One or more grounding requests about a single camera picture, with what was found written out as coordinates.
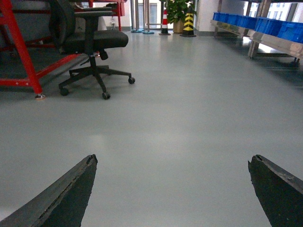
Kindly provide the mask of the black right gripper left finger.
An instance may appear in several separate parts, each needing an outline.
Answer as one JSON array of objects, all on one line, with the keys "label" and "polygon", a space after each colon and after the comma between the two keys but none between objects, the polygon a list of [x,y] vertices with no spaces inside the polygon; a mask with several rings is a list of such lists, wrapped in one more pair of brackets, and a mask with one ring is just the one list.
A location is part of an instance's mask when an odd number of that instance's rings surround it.
[{"label": "black right gripper left finger", "polygon": [[31,201],[4,218],[2,227],[80,227],[98,160],[88,155]]}]

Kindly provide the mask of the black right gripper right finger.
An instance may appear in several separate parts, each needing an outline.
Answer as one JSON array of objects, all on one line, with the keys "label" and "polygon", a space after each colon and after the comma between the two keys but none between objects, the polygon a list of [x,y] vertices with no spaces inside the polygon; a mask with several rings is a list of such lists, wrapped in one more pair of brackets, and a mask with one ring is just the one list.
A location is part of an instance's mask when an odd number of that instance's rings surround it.
[{"label": "black right gripper right finger", "polygon": [[248,162],[256,196],[273,227],[303,225],[303,181],[261,155]]}]

